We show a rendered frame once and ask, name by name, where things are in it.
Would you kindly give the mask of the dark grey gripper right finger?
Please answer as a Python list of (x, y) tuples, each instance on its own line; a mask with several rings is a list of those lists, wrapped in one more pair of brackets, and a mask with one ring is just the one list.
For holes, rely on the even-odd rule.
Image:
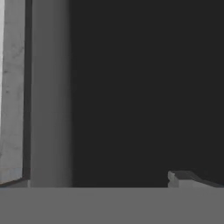
[(190, 171), (169, 171), (169, 187), (221, 187), (214, 182), (203, 180)]

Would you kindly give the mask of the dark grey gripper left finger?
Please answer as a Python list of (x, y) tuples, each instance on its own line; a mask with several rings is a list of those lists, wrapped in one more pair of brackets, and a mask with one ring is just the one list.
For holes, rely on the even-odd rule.
[(22, 178), (4, 184), (0, 184), (0, 187), (29, 187), (29, 186), (30, 186), (30, 180)]

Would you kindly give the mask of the dark grey dishwasher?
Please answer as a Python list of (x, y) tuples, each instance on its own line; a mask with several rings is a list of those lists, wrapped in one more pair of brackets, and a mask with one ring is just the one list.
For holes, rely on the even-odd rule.
[(224, 186), (224, 0), (32, 0), (31, 183)]

